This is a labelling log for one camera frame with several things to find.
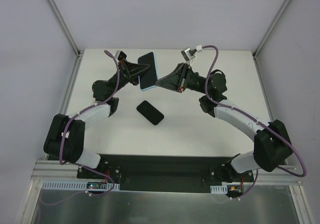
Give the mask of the phone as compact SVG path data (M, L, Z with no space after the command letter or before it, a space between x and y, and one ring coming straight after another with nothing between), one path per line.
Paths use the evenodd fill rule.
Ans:
M139 77L139 87L142 91L146 91L156 87L158 77L158 68L156 56L154 52L149 52L137 59L138 64L148 64L149 69Z

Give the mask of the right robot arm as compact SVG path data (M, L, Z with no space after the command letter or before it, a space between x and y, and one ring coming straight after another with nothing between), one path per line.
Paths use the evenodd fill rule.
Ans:
M252 151L237 154L214 169L219 180L231 183L241 178L243 173L255 169L272 172L293 154L286 144L290 138L283 122L263 121L259 125L257 120L244 115L239 107L224 96L227 81L222 71L216 69L206 79L193 72L189 64L179 63L173 72L155 84L178 93L186 89L203 93L199 103L204 113L229 123L253 141Z

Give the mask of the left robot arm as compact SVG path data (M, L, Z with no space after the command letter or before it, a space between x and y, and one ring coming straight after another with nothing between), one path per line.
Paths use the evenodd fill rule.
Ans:
M116 62L116 73L108 80L96 80L92 84L94 103L73 116L56 114L53 117L43 150L59 159L61 165L72 163L88 168L94 178L105 175L103 157L85 148L85 132L98 121L112 116L119 104L113 95L131 83L139 84L140 76L151 69L147 63L132 63L125 58Z

